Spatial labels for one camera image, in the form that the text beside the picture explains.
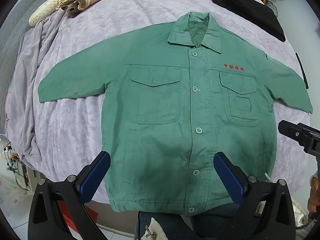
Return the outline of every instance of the gray headboard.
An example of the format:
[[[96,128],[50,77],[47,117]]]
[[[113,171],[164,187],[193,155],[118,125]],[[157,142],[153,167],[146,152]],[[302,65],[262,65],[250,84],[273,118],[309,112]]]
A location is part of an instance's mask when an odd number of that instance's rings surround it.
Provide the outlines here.
[[[46,0],[20,0],[0,28],[0,133],[4,134],[4,104],[14,72],[22,35],[30,29],[29,17]]]

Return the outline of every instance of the green jacket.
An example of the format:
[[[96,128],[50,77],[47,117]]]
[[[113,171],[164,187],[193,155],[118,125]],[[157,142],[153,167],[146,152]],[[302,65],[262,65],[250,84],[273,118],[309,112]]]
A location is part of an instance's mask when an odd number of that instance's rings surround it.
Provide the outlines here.
[[[274,101],[312,112],[295,71],[198,12],[66,58],[38,92],[40,102],[105,93],[105,184],[118,212],[191,216],[231,202],[214,154],[264,179],[276,157]]]

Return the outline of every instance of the human hand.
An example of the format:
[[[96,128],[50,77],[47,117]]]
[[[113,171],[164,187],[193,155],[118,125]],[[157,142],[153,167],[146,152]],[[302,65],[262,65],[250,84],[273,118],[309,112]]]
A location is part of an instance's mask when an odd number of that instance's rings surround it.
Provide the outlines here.
[[[318,178],[313,177],[311,180],[310,198],[308,200],[308,210],[312,213],[316,213],[317,206],[320,206],[320,194],[317,192],[318,187]]]

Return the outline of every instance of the jeans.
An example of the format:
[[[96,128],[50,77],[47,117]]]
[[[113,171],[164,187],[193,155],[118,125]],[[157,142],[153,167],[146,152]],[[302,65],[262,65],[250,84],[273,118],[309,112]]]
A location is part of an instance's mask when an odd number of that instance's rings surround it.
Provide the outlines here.
[[[229,225],[233,216],[239,209],[238,204],[229,203],[210,209],[204,213],[190,217],[193,230],[191,230],[182,217],[177,214],[139,212],[138,222],[135,228],[135,238],[139,239],[146,231],[146,225],[150,225],[151,218],[155,218],[161,225],[168,240],[213,240],[217,239],[223,230]],[[260,216],[253,217],[243,240],[248,239],[258,226]]]

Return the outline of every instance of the jacket collar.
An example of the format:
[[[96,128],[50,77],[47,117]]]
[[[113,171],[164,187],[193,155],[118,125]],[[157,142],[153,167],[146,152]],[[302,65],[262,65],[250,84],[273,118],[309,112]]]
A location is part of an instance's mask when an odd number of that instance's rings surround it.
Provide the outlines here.
[[[200,44],[214,50],[215,52],[221,53],[221,27],[217,24],[210,13],[189,12],[186,15],[181,16],[174,23],[168,42],[195,46],[188,31],[189,21],[208,22],[206,33]]]

